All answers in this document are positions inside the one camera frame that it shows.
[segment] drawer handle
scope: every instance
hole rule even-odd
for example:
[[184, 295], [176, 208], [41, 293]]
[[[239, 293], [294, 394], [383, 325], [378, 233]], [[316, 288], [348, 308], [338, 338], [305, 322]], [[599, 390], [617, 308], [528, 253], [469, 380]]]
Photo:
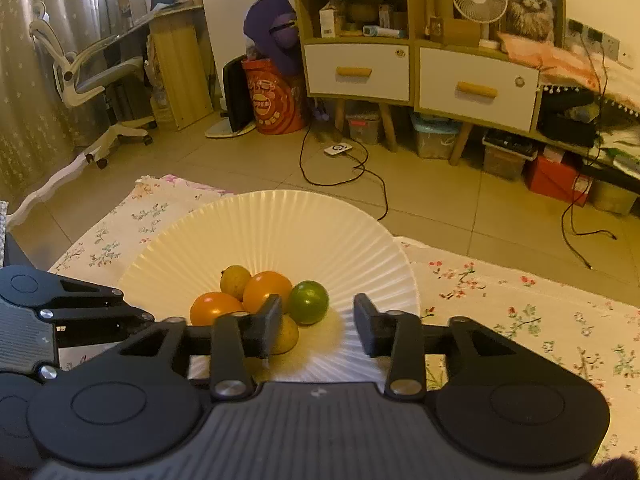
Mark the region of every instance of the drawer handle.
[[370, 68], [357, 68], [354, 66], [339, 66], [335, 69], [335, 75], [343, 77], [369, 77], [371, 72]]
[[465, 83], [464, 81], [458, 81], [456, 90], [460, 90], [465, 94], [488, 97], [489, 99], [495, 99], [498, 97], [498, 91], [495, 88], [491, 88], [490, 86], [476, 85], [474, 83]]

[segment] red box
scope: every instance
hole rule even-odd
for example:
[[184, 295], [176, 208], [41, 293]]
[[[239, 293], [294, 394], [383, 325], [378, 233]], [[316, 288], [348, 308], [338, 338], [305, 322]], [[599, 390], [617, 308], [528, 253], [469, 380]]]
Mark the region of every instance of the red box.
[[540, 195], [550, 196], [580, 207], [587, 202], [592, 179], [587, 176], [578, 177], [576, 170], [564, 160], [553, 162], [539, 154], [527, 170], [527, 187], [530, 191]]

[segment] black cable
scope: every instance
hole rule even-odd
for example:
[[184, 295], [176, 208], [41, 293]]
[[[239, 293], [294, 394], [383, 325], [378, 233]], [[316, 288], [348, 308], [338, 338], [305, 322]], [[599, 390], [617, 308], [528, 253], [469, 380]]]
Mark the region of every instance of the black cable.
[[[597, 126], [596, 126], [596, 133], [598, 134], [598, 136], [600, 136], [601, 131], [602, 131], [602, 107], [604, 104], [604, 95], [607, 91], [607, 84], [609, 83], [609, 72], [607, 71], [607, 67], [605, 66], [605, 54], [604, 54], [604, 46], [602, 44], [600, 44], [600, 48], [602, 50], [602, 69], [604, 70], [605, 73], [605, 83], [604, 83], [604, 87], [602, 87], [602, 84], [600, 83], [600, 77], [598, 76], [598, 73], [596, 72], [596, 67], [593, 63], [593, 59], [591, 58], [591, 53], [589, 52], [589, 50], [587, 49], [586, 44], [584, 43], [584, 38], [580, 37], [580, 41], [582, 42], [582, 46], [584, 47], [585, 52], [587, 53], [587, 56], [589, 57], [589, 63], [591, 65], [591, 69], [593, 70], [593, 73], [596, 75], [596, 79], [598, 81], [598, 94], [600, 95], [600, 101], [598, 103], [599, 106], [599, 111], [598, 111], [598, 117], [597, 117]], [[590, 159], [589, 157], [589, 153], [587, 153], [586, 155], [586, 159], [587, 159], [587, 167], [591, 168], [600, 158], [600, 153], [602, 152], [602, 141], [599, 142], [598, 144], [598, 153], [596, 155], [596, 157], [594, 159]], [[580, 179], [580, 177], [582, 176], [581, 172], [578, 172], [578, 175], [576, 175], [574, 183], [572, 185], [572, 190], [575, 189], [575, 184], [578, 182], [578, 180]], [[578, 195], [570, 204], [569, 207], [567, 207], [567, 209], [564, 210], [564, 212], [562, 213], [562, 216], [560, 217], [560, 226], [561, 226], [561, 231], [562, 231], [562, 238], [564, 239], [564, 243], [567, 245], [567, 247], [569, 247], [569, 249], [571, 250], [571, 252], [577, 257], [579, 258], [584, 265], [588, 268], [588, 269], [593, 269], [593, 267], [591, 266], [591, 264], [587, 261], [587, 259], [582, 256], [582, 254], [580, 254], [580, 252], [574, 248], [574, 246], [571, 245], [571, 242], [568, 240], [567, 236], [566, 236], [566, 231], [564, 229], [564, 217], [566, 216], [566, 214], [570, 211], [571, 212], [571, 216], [570, 216], [570, 221], [571, 221], [571, 229], [572, 232], [575, 236], [588, 236], [588, 235], [594, 235], [594, 234], [599, 234], [599, 233], [604, 233], [609, 235], [613, 240], [617, 240], [618, 237], [613, 234], [611, 231], [606, 230], [606, 229], [598, 229], [596, 231], [589, 231], [589, 232], [581, 232], [579, 233], [578, 231], [576, 231], [575, 226], [574, 226], [574, 205], [575, 203], [578, 202], [578, 200], [580, 200], [585, 193], [587, 192], [587, 188], [586, 187], [581, 193], [580, 195]]]
[[354, 166], [354, 167], [353, 167], [353, 169], [356, 169], [356, 168], [362, 167], [362, 169], [363, 169], [364, 171], [366, 171], [367, 173], [370, 173], [370, 174], [372, 174], [373, 176], [377, 177], [377, 178], [378, 178], [378, 180], [382, 183], [382, 193], [383, 193], [383, 195], [384, 195], [384, 197], [385, 197], [385, 212], [383, 213], [383, 215], [382, 215], [380, 218], [378, 218], [378, 222], [380, 222], [380, 221], [381, 221], [381, 220], [386, 216], [386, 214], [389, 212], [389, 202], [388, 202], [388, 199], [386, 198], [386, 184], [385, 184], [385, 180], [384, 180], [381, 176], [379, 176], [379, 174], [374, 173], [373, 171], [368, 170], [367, 168], [365, 168], [365, 167], [363, 166], [364, 162], [360, 162], [357, 158], [355, 158], [353, 155], [351, 155], [351, 153], [347, 153], [347, 152], [345, 152], [344, 154], [345, 154], [346, 156], [348, 156], [349, 158], [352, 158], [353, 160], [355, 160], [355, 161], [358, 163], [358, 165], [357, 165], [357, 166]]
[[300, 171], [302, 173], [302, 177], [309, 184], [312, 184], [313, 186], [333, 187], [333, 186], [341, 186], [342, 184], [348, 184], [350, 182], [355, 182], [361, 176], [363, 176], [365, 173], [372, 174], [373, 176], [377, 177], [380, 180], [380, 182], [382, 183], [382, 192], [383, 192], [384, 197], [385, 197], [385, 212], [380, 218], [377, 219], [378, 221], [382, 220], [386, 216], [386, 214], [389, 212], [389, 202], [388, 202], [388, 198], [386, 196], [386, 184], [385, 184], [384, 179], [381, 176], [379, 176], [377, 173], [374, 173], [373, 171], [368, 170], [367, 168], [364, 167], [364, 165], [369, 160], [369, 150], [361, 142], [357, 141], [356, 139], [351, 139], [351, 140], [353, 142], [355, 142], [357, 145], [359, 145], [364, 150], [364, 152], [366, 154], [364, 160], [362, 160], [362, 161], [358, 160], [356, 157], [351, 155], [351, 153], [343, 152], [342, 154], [348, 156], [349, 158], [352, 158], [353, 160], [355, 160], [357, 162], [356, 166], [354, 166], [352, 169], [353, 170], [360, 170], [359, 174], [357, 174], [353, 178], [349, 178], [347, 180], [341, 180], [340, 182], [333, 182], [333, 183], [330, 183], [330, 184], [324, 184], [322, 182], [314, 182], [313, 180], [309, 179], [308, 176], [306, 176], [305, 168], [302, 167], [302, 154], [305, 151], [306, 138], [309, 136], [309, 133], [311, 132], [311, 126], [312, 125], [313, 125], [313, 120], [311, 120], [311, 122], [309, 123], [309, 127], [306, 129], [305, 136], [303, 137], [302, 144], [300, 145], [300, 158], [298, 159], [298, 166], [300, 167]]

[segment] white plate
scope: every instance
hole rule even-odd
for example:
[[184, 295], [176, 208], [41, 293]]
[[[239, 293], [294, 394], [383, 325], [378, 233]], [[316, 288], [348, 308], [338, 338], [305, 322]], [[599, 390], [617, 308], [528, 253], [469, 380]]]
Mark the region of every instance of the white plate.
[[[233, 264], [252, 274], [277, 270], [294, 285], [315, 280], [329, 293], [326, 317], [300, 327], [291, 352], [255, 360], [259, 381], [383, 383], [385, 360], [365, 355], [353, 296], [364, 292], [379, 310], [418, 314], [414, 274], [392, 235], [347, 202], [297, 190], [223, 198], [188, 214], [145, 248], [119, 286], [128, 303], [156, 319], [188, 320], [193, 300], [220, 290], [220, 272]], [[196, 358], [191, 376], [207, 376], [208, 368]]]

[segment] white drawer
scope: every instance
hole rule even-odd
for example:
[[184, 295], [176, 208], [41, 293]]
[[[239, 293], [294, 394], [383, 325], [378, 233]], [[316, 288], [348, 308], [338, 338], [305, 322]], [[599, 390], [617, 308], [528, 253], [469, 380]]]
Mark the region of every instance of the white drawer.
[[[409, 100], [409, 47], [392, 44], [312, 44], [305, 46], [310, 94], [344, 94]], [[341, 68], [370, 69], [369, 76], [343, 76]]]
[[[464, 83], [483, 88], [471, 93], [459, 90]], [[490, 57], [421, 48], [419, 88], [419, 108], [461, 116], [485, 126], [528, 132], [536, 104], [538, 71]], [[482, 90], [497, 95], [491, 98], [473, 93]]]

